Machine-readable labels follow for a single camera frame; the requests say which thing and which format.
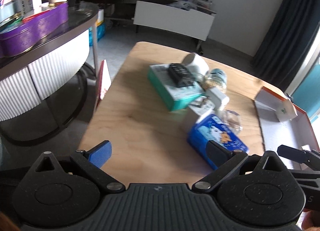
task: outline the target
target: white cup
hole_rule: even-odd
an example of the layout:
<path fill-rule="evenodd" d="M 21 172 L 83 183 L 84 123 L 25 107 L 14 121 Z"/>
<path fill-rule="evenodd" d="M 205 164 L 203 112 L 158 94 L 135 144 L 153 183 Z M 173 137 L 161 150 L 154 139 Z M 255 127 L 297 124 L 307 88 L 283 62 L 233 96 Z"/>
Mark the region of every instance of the white cup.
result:
<path fill-rule="evenodd" d="M 195 76 L 196 81 L 202 82 L 204 76 L 209 72 L 209 66 L 205 60 L 196 53 L 188 54 L 182 63 Z"/>

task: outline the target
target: wooden table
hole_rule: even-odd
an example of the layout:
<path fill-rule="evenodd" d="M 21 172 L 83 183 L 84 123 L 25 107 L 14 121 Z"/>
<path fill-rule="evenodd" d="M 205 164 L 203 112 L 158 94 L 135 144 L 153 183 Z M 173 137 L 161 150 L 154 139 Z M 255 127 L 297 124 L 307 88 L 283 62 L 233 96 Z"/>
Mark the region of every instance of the wooden table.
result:
<path fill-rule="evenodd" d="M 147 43 L 137 43 L 100 103 L 80 144 L 89 150 L 103 140 L 112 143 L 112 157 L 102 170 L 128 186 L 129 183 L 188 183 L 190 186 L 210 173 L 209 165 L 187 143 L 180 129 L 185 110 L 169 112 L 147 79 L 149 66 L 181 62 L 187 52 Z M 266 86 L 278 88 L 240 70 L 204 58 L 210 69 L 228 75 L 227 109 L 241 115 L 239 138 L 250 154 L 262 155 L 261 131 L 253 103 Z"/>

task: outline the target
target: teal and white box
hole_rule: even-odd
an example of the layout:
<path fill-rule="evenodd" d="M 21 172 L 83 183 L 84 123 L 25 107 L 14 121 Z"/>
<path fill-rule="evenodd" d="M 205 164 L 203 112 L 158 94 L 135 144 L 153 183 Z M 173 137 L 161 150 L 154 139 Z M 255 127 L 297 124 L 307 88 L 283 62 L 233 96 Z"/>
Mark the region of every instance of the teal and white box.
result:
<path fill-rule="evenodd" d="M 151 65 L 148 79 L 170 111 L 184 109 L 204 94 L 203 89 L 196 81 L 191 87 L 177 88 L 168 75 L 168 67 L 169 64 Z"/>

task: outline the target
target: dark curtain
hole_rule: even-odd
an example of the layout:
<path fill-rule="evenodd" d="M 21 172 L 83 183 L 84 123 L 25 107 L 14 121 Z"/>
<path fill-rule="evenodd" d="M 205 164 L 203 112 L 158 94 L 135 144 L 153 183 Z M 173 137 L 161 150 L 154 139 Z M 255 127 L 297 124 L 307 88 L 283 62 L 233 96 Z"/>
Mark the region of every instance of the dark curtain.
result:
<path fill-rule="evenodd" d="M 252 60 L 256 76 L 285 91 L 300 69 L 320 22 L 320 0 L 283 0 Z"/>

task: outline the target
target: gray floor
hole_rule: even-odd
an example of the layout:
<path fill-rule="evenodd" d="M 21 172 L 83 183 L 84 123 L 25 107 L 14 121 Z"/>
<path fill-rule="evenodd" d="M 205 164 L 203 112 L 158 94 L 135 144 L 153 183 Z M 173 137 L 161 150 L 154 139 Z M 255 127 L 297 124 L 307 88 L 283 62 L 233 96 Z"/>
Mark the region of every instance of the gray floor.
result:
<path fill-rule="evenodd" d="M 111 79 L 117 74 L 135 43 L 140 41 L 153 42 L 188 52 L 195 50 L 195 43 L 186 36 L 145 27 L 140 28 L 139 33 L 136 34 L 133 25 L 114 26 L 106 32 L 106 35 L 98 43 L 99 59 L 107 60 Z M 203 44 L 203 50 L 203 56 L 207 58 L 252 74 L 250 67 L 251 57 L 244 53 L 210 39 Z M 92 50 L 90 50 L 87 62 L 93 65 Z M 73 111 L 81 94 L 82 90 L 79 88 L 78 78 L 75 76 L 52 96 L 55 104 L 54 110 L 60 115 L 62 121 Z M 88 80 L 88 96 L 79 116 L 68 128 L 40 145 L 18 147 L 2 138 L 2 143 L 0 144 L 0 169 L 29 166 L 43 151 L 52 151 L 56 156 L 66 156 L 76 150 L 91 119 L 94 100 L 94 81 Z M 55 125 L 44 103 L 18 118 L 2 122 L 1 127 L 9 132 L 12 137 L 25 140 L 41 136 L 54 129 Z"/>

